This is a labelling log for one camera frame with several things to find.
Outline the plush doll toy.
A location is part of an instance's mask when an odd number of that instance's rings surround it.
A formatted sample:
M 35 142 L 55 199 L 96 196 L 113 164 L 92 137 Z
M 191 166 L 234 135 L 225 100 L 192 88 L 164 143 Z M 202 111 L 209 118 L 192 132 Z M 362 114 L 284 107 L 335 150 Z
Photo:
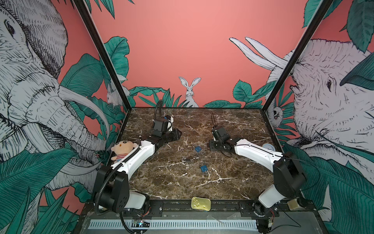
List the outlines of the plush doll toy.
M 122 159 L 126 158 L 128 154 L 138 146 L 137 143 L 133 143 L 131 141 L 120 141 L 116 143 L 112 148 L 112 152 L 115 153 L 115 156 L 111 157 L 112 161 L 121 161 Z

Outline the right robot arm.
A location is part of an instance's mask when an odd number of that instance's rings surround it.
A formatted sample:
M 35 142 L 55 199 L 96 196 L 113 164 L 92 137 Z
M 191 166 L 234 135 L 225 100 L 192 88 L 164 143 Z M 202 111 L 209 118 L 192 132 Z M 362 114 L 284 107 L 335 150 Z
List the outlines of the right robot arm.
M 256 216 L 266 216 L 269 210 L 283 199 L 296 198 L 306 183 L 306 172 L 292 153 L 271 151 L 245 138 L 233 138 L 220 125 L 214 125 L 211 132 L 213 140 L 208 144 L 210 151 L 225 151 L 246 157 L 272 172 L 273 184 L 252 203 L 251 209 Z

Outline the beige small block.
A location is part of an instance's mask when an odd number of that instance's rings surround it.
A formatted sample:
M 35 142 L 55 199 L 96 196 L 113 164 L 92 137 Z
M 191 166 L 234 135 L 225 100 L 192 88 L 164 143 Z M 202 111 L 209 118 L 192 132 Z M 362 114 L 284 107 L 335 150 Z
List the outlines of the beige small block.
M 302 210 L 304 207 L 300 204 L 300 199 L 292 199 L 287 202 L 287 206 L 290 211 Z

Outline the white perforated rail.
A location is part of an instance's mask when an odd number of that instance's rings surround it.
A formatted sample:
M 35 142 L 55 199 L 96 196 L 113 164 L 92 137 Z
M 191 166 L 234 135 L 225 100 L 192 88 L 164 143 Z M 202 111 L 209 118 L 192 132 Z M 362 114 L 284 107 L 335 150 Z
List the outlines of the white perforated rail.
M 171 230 L 171 229 L 199 229 L 199 230 L 245 230 L 257 231 L 255 220 L 216 220 L 216 219 L 143 219 L 124 220 L 126 226 L 132 230 Z M 89 230 L 122 230 L 124 226 L 120 219 L 93 219 L 88 226 Z

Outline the blue padlock near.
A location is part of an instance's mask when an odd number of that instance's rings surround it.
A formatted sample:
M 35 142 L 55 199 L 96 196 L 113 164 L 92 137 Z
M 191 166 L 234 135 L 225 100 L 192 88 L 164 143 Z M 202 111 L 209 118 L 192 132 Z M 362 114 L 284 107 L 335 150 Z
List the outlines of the blue padlock near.
M 206 163 L 204 163 L 204 162 L 201 161 L 199 163 L 199 166 L 200 166 L 200 169 L 201 169 L 202 173 L 207 173 L 208 172 L 208 167 L 207 167 Z

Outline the small round clock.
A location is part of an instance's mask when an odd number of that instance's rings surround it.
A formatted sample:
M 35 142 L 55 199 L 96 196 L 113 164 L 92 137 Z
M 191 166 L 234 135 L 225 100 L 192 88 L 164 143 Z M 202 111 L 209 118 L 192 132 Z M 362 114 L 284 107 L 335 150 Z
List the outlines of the small round clock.
M 269 151 L 276 151 L 276 148 L 270 143 L 265 143 L 262 145 L 262 147 Z

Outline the gold tin can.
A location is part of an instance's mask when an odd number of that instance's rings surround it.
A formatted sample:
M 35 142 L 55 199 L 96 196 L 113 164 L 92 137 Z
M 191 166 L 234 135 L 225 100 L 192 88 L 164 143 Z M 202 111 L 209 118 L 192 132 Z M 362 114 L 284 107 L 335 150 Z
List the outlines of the gold tin can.
M 211 200 L 206 198 L 193 197 L 191 199 L 191 208 L 193 210 L 208 212 L 211 210 Z

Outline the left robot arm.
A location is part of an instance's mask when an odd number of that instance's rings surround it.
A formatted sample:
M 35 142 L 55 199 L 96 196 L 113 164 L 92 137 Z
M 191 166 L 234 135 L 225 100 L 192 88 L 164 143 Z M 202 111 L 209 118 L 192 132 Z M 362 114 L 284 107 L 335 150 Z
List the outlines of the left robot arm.
M 138 216 L 147 215 L 151 210 L 149 196 L 131 192 L 129 181 L 136 170 L 158 149 L 179 140 L 181 135 L 182 132 L 173 127 L 173 117 L 157 118 L 153 121 L 151 133 L 143 136 L 129 155 L 119 162 L 101 167 L 92 192 L 95 213 L 120 214 L 126 209 L 134 209 L 138 211 Z

